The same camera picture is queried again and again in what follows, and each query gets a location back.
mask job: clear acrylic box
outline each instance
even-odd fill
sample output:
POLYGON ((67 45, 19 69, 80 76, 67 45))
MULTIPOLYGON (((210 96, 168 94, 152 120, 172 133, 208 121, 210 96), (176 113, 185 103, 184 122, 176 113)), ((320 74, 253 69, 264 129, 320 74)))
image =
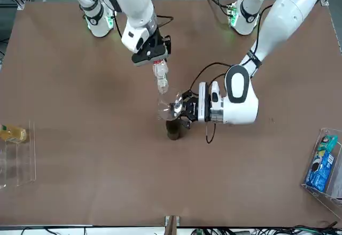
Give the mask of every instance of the clear acrylic box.
POLYGON ((27 140, 16 144, 0 140, 0 189, 20 186, 36 180, 36 152, 34 122, 25 128, 27 140))
POLYGON ((342 220, 342 130, 322 128, 320 134, 317 138, 313 154, 310 159, 309 167, 305 174, 302 186, 311 193, 318 201, 324 204, 330 211, 332 211, 339 219, 342 220), (314 160, 314 155, 322 138, 326 135, 337 135, 338 142, 331 151, 334 157, 334 162, 330 171, 329 178, 327 180, 325 189, 323 192, 317 190, 314 187, 307 185, 306 177, 308 175, 309 169, 312 166, 314 160))

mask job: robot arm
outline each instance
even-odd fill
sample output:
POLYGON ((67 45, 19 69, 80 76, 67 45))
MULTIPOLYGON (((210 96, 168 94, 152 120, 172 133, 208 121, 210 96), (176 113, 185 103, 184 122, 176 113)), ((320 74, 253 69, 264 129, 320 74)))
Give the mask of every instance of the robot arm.
POLYGON ((251 77, 254 76, 264 58, 298 29, 316 2, 317 0, 277 0, 273 4, 260 30, 255 58, 250 60, 257 42, 253 44, 240 63, 241 65, 246 63, 245 68, 251 77))
POLYGON ((188 104, 196 103, 196 97, 191 95, 191 92, 184 94, 185 110, 182 114, 189 119, 185 127, 189 128, 192 121, 253 123, 257 118, 259 101, 254 93, 251 78, 264 58, 298 29, 316 2, 317 0, 277 0, 263 22, 256 51, 257 42, 240 65, 232 66, 227 71, 224 78, 227 95, 221 96, 216 81, 212 84, 211 94, 208 93, 208 84, 200 83, 197 104, 188 104))
POLYGON ((317 0, 276 0, 260 30, 258 48, 254 43, 239 66, 229 69, 225 77, 227 96, 223 98, 223 123, 252 123, 258 114, 258 99, 251 77, 264 58, 298 29, 317 0))
POLYGON ((77 0, 95 37, 104 37, 113 28, 113 11, 100 0, 77 0))
POLYGON ((162 37, 151 0, 104 0, 127 16, 122 43, 133 52, 136 66, 152 63, 161 94, 168 90, 166 58, 171 53, 170 37, 162 37))

